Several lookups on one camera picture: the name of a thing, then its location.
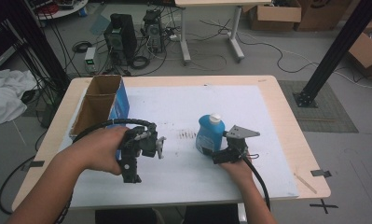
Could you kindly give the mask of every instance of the white towel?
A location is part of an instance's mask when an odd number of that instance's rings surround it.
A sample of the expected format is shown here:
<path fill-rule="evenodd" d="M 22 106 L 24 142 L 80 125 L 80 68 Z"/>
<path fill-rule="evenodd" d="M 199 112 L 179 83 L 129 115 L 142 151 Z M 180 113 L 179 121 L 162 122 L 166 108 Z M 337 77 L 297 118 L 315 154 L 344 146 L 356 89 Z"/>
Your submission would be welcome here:
<path fill-rule="evenodd" d="M 35 88 L 36 80 L 30 71 L 0 71 L 0 123 L 22 114 L 27 106 L 21 97 L 24 92 Z"/>

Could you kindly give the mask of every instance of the brown cardboard box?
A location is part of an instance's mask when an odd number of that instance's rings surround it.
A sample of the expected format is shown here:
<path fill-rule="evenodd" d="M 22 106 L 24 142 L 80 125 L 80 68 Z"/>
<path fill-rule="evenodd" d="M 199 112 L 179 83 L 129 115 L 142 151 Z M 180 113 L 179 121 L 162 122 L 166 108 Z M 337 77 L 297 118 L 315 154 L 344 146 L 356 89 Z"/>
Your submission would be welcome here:
<path fill-rule="evenodd" d="M 301 21 L 301 6 L 297 0 L 288 1 L 290 7 L 256 6 L 249 10 L 252 30 L 291 31 Z"/>
<path fill-rule="evenodd" d="M 351 60 L 355 62 L 357 69 L 366 77 L 372 77 L 372 39 L 367 35 L 372 31 L 370 22 L 364 32 L 349 49 Z"/>
<path fill-rule="evenodd" d="M 334 29 L 351 0 L 298 0 L 302 7 L 302 20 L 297 31 L 327 31 Z"/>
<path fill-rule="evenodd" d="M 69 135 L 76 137 L 86 128 L 108 119 L 125 119 L 129 109 L 121 76 L 96 76 L 87 88 Z"/>
<path fill-rule="evenodd" d="M 357 5 L 360 3 L 360 0 L 351 0 L 351 5 L 345 11 L 345 14 L 342 17 L 342 21 L 346 21 L 349 19 L 353 11 L 356 9 Z"/>

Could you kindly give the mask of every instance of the computer tower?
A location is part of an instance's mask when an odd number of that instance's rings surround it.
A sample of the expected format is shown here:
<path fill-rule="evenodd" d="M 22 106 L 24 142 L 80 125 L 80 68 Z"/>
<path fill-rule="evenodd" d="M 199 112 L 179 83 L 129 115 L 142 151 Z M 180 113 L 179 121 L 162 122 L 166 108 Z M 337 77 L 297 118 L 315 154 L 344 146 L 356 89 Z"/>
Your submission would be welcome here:
<path fill-rule="evenodd" d="M 154 53 L 161 53 L 163 51 L 163 36 L 162 25 L 159 10 L 147 10 L 143 17 L 145 22 L 145 33 L 147 35 L 147 46 Z"/>
<path fill-rule="evenodd" d="M 116 53 L 119 59 L 130 63 L 137 48 L 132 16 L 115 13 L 110 16 L 110 20 L 103 33 L 107 48 L 110 53 Z"/>

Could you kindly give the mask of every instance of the person's left hand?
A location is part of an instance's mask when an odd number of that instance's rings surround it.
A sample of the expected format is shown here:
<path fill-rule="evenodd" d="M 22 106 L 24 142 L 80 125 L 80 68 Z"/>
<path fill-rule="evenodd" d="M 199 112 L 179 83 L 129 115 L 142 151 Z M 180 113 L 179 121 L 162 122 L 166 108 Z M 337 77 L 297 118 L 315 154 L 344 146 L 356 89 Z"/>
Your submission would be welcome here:
<path fill-rule="evenodd" d="M 63 151 L 66 157 L 71 157 L 82 170 L 90 169 L 105 171 L 113 175 L 120 175 L 121 169 L 116 162 L 118 149 L 126 127 L 99 129 L 86 135 Z"/>

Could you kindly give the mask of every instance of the hand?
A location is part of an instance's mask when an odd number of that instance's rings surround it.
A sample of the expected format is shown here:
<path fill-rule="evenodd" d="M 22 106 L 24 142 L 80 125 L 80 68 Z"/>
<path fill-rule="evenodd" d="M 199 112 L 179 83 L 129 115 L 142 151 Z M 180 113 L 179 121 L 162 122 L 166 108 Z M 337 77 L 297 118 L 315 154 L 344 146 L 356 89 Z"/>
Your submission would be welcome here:
<path fill-rule="evenodd" d="M 127 130 L 118 126 L 94 131 L 65 149 L 65 158 L 77 162 L 81 171 L 90 169 L 120 175 L 121 169 L 115 155 Z"/>
<path fill-rule="evenodd" d="M 228 172 L 232 181 L 234 181 L 239 187 L 249 182 L 254 184 L 253 172 L 244 160 L 225 162 L 221 163 L 220 166 Z"/>

